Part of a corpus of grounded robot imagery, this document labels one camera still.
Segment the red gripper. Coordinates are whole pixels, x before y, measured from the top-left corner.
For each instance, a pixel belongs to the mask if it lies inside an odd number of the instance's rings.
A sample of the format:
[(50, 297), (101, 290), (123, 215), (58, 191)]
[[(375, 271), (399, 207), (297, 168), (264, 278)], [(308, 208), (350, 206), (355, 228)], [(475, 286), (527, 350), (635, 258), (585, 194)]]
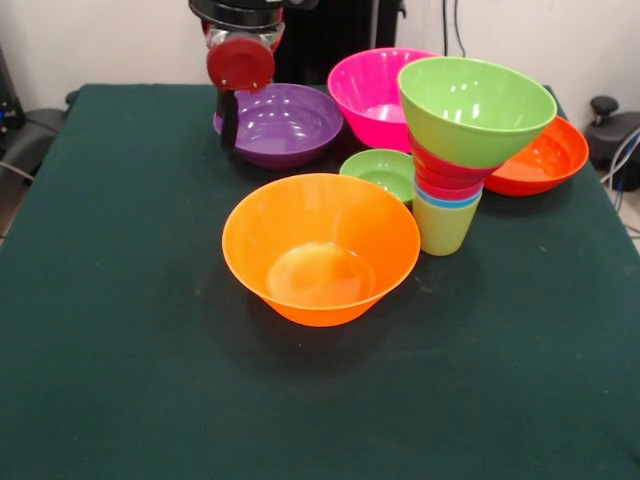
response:
[(235, 91), (253, 92), (267, 86), (275, 72), (274, 56), (269, 47), (255, 38), (232, 36), (209, 48), (206, 66), (210, 80), (218, 88), (215, 115), (222, 121), (221, 147), (233, 150), (238, 131)]

